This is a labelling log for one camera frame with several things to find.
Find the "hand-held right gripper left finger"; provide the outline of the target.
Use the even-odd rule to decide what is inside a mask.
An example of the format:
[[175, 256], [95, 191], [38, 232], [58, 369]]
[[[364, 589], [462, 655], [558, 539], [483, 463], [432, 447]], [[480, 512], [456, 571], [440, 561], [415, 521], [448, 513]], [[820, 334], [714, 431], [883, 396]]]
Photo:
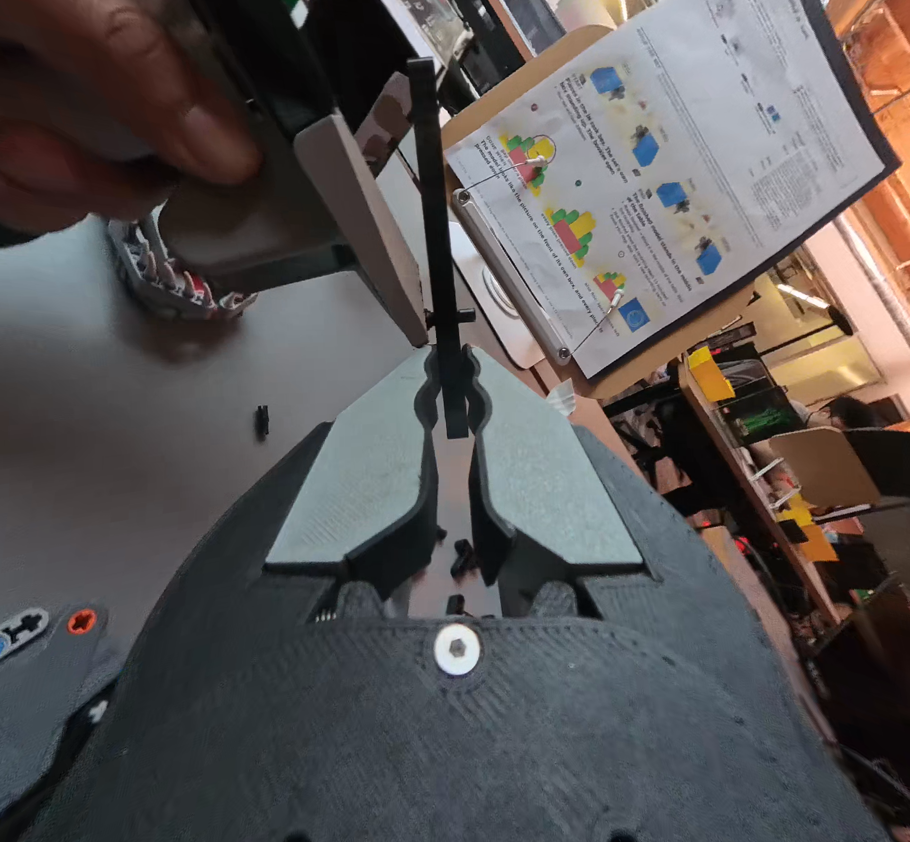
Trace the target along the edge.
[[392, 597], [430, 561], [438, 531], [436, 352], [405, 359], [328, 430], [265, 558]]

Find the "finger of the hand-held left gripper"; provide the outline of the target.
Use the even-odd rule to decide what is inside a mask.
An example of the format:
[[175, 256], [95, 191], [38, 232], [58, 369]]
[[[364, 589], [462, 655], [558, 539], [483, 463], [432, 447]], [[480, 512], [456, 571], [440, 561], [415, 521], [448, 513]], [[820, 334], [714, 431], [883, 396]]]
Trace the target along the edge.
[[409, 343], [428, 344], [419, 266], [339, 113], [299, 132], [293, 151], [379, 301]]

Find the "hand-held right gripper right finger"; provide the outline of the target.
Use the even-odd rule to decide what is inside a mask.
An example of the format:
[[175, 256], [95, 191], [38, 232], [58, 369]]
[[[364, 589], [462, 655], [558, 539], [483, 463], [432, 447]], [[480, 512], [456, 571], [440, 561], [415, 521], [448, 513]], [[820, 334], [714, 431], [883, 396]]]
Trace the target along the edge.
[[472, 542], [487, 586], [631, 574], [644, 559], [571, 422], [477, 347], [464, 351]]

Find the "long black lego beam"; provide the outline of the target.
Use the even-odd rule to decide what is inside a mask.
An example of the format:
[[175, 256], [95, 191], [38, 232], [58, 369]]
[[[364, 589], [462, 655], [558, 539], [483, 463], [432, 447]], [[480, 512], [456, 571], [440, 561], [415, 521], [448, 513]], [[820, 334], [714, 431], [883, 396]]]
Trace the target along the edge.
[[407, 75], [432, 301], [426, 317], [436, 338], [438, 383], [447, 436], [463, 439], [469, 435], [466, 395], [469, 381], [460, 326], [473, 323], [476, 313], [473, 309], [461, 309], [457, 301], [433, 60], [424, 57], [409, 60]]

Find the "grey toothed lego jaw assembly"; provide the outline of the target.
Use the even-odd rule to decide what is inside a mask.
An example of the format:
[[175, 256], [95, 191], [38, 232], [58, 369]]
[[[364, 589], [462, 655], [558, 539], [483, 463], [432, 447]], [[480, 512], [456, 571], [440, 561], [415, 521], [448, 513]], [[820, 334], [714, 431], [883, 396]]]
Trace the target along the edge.
[[141, 307], [165, 320], [231, 321], [256, 292], [213, 288], [169, 251], [153, 214], [138, 221], [107, 220], [106, 236], [121, 283]]

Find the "person's left hand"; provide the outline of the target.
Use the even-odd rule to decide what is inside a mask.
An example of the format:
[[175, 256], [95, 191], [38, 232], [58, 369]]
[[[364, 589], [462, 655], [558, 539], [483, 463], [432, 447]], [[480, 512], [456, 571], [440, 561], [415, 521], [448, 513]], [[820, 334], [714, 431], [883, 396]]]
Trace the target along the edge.
[[254, 177], [244, 120], [137, 0], [1, 0], [2, 246]]

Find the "white stand base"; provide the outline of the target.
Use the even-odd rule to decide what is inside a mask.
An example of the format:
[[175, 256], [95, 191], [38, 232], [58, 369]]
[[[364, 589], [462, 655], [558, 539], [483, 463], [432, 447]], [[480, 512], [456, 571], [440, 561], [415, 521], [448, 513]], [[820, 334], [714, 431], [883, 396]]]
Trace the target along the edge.
[[506, 356], [521, 370], [544, 360], [544, 353], [501, 284], [459, 222], [449, 221], [452, 258]]

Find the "open cardboard box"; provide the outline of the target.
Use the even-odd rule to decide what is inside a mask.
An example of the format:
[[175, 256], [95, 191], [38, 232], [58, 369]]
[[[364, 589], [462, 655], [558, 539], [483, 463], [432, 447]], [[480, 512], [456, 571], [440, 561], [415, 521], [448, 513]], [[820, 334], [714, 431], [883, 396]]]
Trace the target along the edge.
[[450, 0], [309, 0], [302, 29], [374, 177], [411, 132], [410, 61], [432, 61], [442, 119], [478, 96], [462, 66], [473, 33]]

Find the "yellow bin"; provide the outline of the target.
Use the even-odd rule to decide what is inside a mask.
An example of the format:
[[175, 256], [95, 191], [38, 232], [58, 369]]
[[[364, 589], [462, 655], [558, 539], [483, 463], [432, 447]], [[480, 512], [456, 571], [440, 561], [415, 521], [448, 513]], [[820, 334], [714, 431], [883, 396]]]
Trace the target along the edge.
[[735, 398], [734, 387], [720, 369], [708, 346], [689, 353], [688, 370], [706, 400], [722, 404]]

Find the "wood-edged grey desk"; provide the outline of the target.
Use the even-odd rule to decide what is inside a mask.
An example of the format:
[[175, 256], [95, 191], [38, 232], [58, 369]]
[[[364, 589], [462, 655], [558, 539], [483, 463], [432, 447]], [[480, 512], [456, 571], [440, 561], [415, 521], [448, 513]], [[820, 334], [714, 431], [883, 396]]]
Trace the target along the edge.
[[709, 526], [698, 532], [755, 613], [813, 727], [824, 738], [826, 745], [836, 747], [836, 735], [818, 703], [810, 677], [802, 665], [792, 639], [789, 622], [781, 614], [756, 571], [724, 527]]

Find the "beige chair back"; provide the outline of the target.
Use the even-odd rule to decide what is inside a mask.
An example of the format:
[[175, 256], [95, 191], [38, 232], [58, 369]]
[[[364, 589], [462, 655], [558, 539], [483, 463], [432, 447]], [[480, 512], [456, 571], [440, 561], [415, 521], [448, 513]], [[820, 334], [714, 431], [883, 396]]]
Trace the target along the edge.
[[846, 434], [833, 427], [778, 435], [768, 445], [812, 507], [874, 506], [883, 497]]

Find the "printed instruction sheet stand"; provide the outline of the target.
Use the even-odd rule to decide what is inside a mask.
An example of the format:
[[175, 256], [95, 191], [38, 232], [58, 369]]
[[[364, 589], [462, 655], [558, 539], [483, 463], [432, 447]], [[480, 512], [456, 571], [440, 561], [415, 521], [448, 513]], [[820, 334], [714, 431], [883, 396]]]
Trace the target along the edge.
[[461, 111], [444, 159], [593, 388], [901, 166], [820, 0], [660, 0]]

